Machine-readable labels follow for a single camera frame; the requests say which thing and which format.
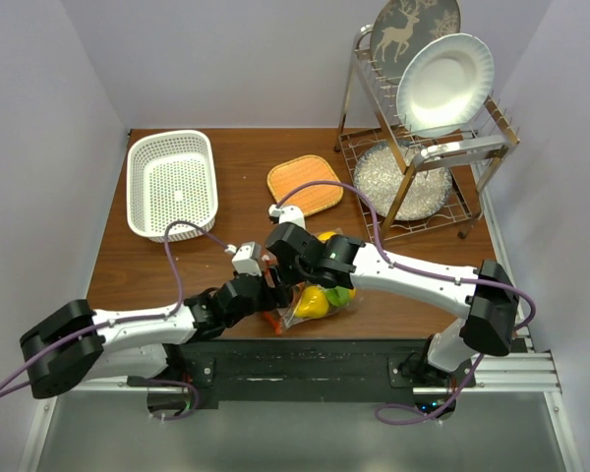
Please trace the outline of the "yellow fake pear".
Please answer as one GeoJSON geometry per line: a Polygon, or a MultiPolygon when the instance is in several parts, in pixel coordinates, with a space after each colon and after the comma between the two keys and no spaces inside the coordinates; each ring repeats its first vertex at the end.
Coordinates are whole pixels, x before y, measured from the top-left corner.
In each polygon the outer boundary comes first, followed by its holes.
{"type": "Polygon", "coordinates": [[[318,286],[307,286],[294,310],[294,317],[298,319],[319,319],[330,311],[330,304],[325,297],[324,290],[318,286]]]}

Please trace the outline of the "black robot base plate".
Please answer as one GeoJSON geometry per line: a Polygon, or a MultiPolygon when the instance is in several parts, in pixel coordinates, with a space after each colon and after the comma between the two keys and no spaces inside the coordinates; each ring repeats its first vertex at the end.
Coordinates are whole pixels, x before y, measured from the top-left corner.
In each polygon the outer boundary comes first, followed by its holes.
{"type": "Polygon", "coordinates": [[[361,402],[424,404],[451,387],[474,385],[470,361],[451,374],[426,365],[425,339],[215,339],[168,345],[157,382],[130,376],[147,390],[151,413],[180,416],[222,402],[361,402]]]}

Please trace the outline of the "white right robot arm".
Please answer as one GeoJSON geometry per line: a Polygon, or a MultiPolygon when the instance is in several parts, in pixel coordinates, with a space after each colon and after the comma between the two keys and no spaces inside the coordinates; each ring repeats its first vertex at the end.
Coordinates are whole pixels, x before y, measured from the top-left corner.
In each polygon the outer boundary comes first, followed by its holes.
{"type": "Polygon", "coordinates": [[[494,261],[478,268],[439,265],[341,234],[323,242],[292,222],[278,224],[265,247],[289,283],[381,291],[454,315],[451,325],[434,334],[418,363],[425,384],[442,385],[476,354],[505,357],[510,352],[520,297],[494,261]]]}

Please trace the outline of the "clear zip top bag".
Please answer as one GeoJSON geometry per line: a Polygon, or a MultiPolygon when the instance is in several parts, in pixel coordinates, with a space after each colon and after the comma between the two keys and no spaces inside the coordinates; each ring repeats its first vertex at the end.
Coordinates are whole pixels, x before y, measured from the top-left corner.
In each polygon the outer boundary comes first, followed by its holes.
{"type": "Polygon", "coordinates": [[[278,269],[277,258],[267,250],[262,252],[265,263],[265,279],[278,288],[278,294],[286,305],[269,311],[261,311],[261,317],[272,327],[276,335],[303,322],[320,320],[342,311],[353,311],[362,302],[356,289],[342,286],[324,288],[308,281],[288,284],[278,269]]]}

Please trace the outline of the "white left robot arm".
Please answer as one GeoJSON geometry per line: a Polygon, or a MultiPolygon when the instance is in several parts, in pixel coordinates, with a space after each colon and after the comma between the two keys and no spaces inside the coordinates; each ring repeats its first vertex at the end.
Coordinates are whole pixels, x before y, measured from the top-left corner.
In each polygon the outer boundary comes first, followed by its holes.
{"type": "Polygon", "coordinates": [[[20,338],[36,399],[68,392],[86,379],[128,375],[177,384],[184,362],[169,345],[218,338],[257,312],[287,307],[296,280],[271,265],[265,275],[236,273],[181,305],[126,312],[93,310],[71,301],[20,338]]]}

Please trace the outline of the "yellow fake bell pepper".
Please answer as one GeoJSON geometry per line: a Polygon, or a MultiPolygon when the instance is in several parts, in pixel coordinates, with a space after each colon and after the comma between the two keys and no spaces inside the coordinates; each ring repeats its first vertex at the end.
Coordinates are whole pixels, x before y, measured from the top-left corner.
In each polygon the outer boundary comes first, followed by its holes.
{"type": "Polygon", "coordinates": [[[317,236],[317,238],[318,238],[318,239],[319,239],[321,242],[325,243],[325,242],[327,242],[327,241],[328,241],[328,240],[329,240],[329,239],[330,239],[332,236],[335,236],[335,235],[336,235],[336,232],[334,232],[334,231],[327,231],[327,232],[323,232],[323,233],[319,234],[319,235],[317,236]]]}

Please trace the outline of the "green fake pepper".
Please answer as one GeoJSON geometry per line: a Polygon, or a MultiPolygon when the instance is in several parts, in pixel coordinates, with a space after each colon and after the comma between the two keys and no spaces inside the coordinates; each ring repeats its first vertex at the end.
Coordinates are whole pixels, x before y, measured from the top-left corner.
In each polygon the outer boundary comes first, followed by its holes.
{"type": "Polygon", "coordinates": [[[350,290],[344,287],[328,288],[324,295],[331,306],[343,307],[351,301],[350,290]]]}

